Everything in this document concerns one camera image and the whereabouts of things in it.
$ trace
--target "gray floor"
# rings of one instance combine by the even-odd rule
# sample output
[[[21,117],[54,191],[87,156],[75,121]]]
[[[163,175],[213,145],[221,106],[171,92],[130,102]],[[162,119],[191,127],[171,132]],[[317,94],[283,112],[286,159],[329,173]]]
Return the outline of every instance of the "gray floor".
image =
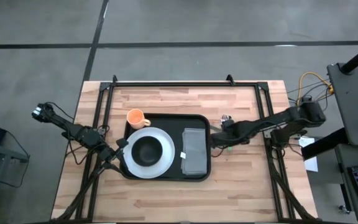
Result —
[[[0,44],[91,43],[102,0],[0,0]],[[355,0],[110,0],[100,42],[358,40]],[[89,49],[0,50],[0,127],[14,133],[31,154],[19,189],[0,194],[0,223],[48,220],[66,141],[59,130],[31,118],[38,102],[54,101],[74,114]],[[284,80],[298,88],[304,72],[326,78],[326,66],[345,62],[358,46],[99,49],[91,80]],[[306,77],[304,85],[318,80]],[[324,88],[312,92],[316,96]],[[296,98],[296,92],[289,96]],[[334,97],[327,122],[309,130],[324,136],[342,127]],[[321,172],[310,174],[319,217],[356,222],[340,215],[342,203],[334,155],[319,156]],[[19,180],[21,169],[8,180]]]

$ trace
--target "black metal frame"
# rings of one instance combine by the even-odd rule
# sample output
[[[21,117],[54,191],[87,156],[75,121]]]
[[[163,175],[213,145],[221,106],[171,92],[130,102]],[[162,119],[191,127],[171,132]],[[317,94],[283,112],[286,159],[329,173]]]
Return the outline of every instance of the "black metal frame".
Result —
[[[261,97],[261,90],[265,93],[265,99],[267,102],[267,109],[269,114],[273,114],[273,105],[270,98],[270,92],[269,92],[269,86],[267,82],[235,82],[233,80],[233,77],[231,75],[228,75],[226,78],[226,81],[221,82],[118,82],[116,76],[113,76],[112,82],[102,82],[99,87],[99,95],[98,100],[96,102],[96,109],[94,114],[94,120],[93,120],[93,128],[98,127],[98,121],[99,121],[99,115],[101,112],[101,104],[103,100],[103,95],[106,90],[108,90],[108,98],[106,102],[106,109],[104,111],[104,118],[103,118],[103,126],[108,125],[109,121],[109,112],[111,109],[111,103],[112,103],[112,95],[114,92],[115,87],[137,87],[137,86],[235,86],[235,87],[252,87],[255,90],[255,97],[257,101],[259,116],[261,118],[264,117],[264,108],[262,104],[262,97]],[[275,169],[273,157],[271,156],[272,148],[267,144],[268,139],[264,136],[264,143],[265,143],[265,150],[267,154],[267,164],[270,169]],[[91,161],[93,158],[93,154],[90,154],[86,158],[84,172],[83,172],[83,180],[81,183],[81,189],[83,189],[85,185],[85,180],[89,177],[89,174],[91,173]],[[280,175],[283,178],[284,183],[286,183],[288,187],[288,179],[287,179],[287,172],[285,170],[284,160],[282,154],[278,155],[278,164],[280,166]],[[97,161],[95,164],[95,167],[100,165],[100,161]],[[283,217],[283,210],[282,205],[280,201],[280,193],[278,191],[277,182],[272,177],[272,174],[270,173],[270,180],[272,183],[272,192],[273,192],[273,199],[275,202],[275,209],[277,213],[277,220],[280,222],[280,220],[285,219]],[[89,200],[89,207],[88,207],[88,214],[86,217],[83,216],[83,202],[82,201],[77,208],[75,219],[70,220],[73,223],[84,223],[84,222],[92,222],[93,220],[93,214],[94,214],[94,206],[96,203],[96,196],[98,191],[98,179],[95,180],[92,189],[91,189],[91,197]],[[295,219],[295,213],[293,206],[291,205],[290,201],[287,200],[287,208],[288,208],[288,214],[290,219]]]

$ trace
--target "butcher block tabletop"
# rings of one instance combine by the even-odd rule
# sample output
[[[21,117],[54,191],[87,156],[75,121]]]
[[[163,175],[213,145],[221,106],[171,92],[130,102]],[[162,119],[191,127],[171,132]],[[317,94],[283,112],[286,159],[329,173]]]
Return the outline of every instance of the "butcher block tabletop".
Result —
[[[284,82],[266,82],[274,113],[288,108]],[[92,126],[99,85],[100,82],[84,82],[75,123]],[[103,122],[106,99],[107,91],[99,125]],[[106,135],[106,142],[113,149],[117,149],[116,140],[124,136],[126,114],[133,108],[145,113],[202,114],[215,127],[220,127],[222,114],[231,115],[234,121],[259,119],[252,87],[115,87],[110,130]],[[217,154],[219,150],[213,149],[211,153]],[[79,149],[75,154],[81,159],[86,152],[86,149]],[[287,149],[284,161],[291,191],[306,210],[317,217],[303,159]],[[51,218],[61,215],[78,193],[84,164],[76,165],[72,154],[66,157]],[[83,215],[88,211],[89,197],[90,190],[85,198]],[[288,217],[281,190],[280,198],[284,217]],[[99,179],[93,221],[276,222],[262,134],[252,138],[248,145],[234,146],[219,157],[211,158],[211,174],[202,182],[129,180],[113,170],[104,171]]]

